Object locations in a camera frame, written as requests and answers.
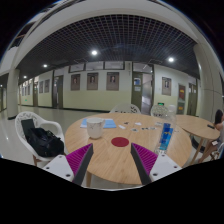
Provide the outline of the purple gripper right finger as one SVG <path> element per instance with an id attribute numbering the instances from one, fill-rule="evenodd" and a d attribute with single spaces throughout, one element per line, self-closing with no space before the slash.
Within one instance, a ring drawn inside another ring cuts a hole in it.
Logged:
<path id="1" fill-rule="evenodd" d="M 150 184 L 181 170 L 181 167 L 166 154 L 157 155 L 135 143 L 131 144 L 131 155 L 136 164 L 142 185 Z"/>

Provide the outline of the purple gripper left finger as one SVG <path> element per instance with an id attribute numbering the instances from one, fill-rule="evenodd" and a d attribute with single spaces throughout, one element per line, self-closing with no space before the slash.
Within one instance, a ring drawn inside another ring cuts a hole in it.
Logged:
<path id="1" fill-rule="evenodd" d="M 44 170 L 76 185 L 81 185 L 92 156 L 93 144 L 88 144 L 67 156 L 56 156 L 44 167 Z"/>

